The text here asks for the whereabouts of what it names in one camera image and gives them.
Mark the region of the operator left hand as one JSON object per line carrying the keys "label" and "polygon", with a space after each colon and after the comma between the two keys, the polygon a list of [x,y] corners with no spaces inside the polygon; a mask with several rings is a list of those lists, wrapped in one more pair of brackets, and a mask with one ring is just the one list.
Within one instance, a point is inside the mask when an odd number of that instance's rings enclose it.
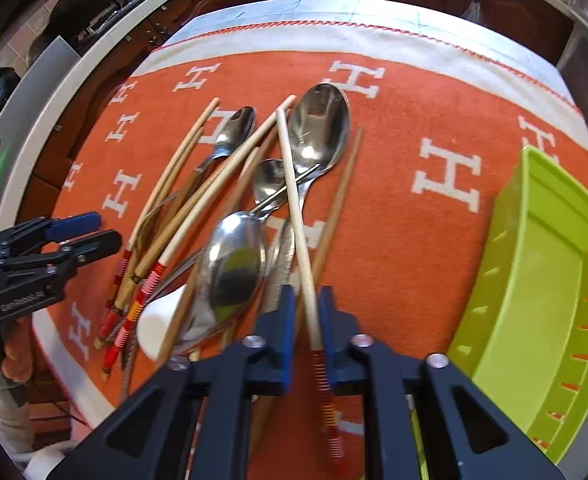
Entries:
{"label": "operator left hand", "polygon": [[28,382],[33,372],[31,318],[12,323],[5,335],[5,359],[2,372],[13,382]]}

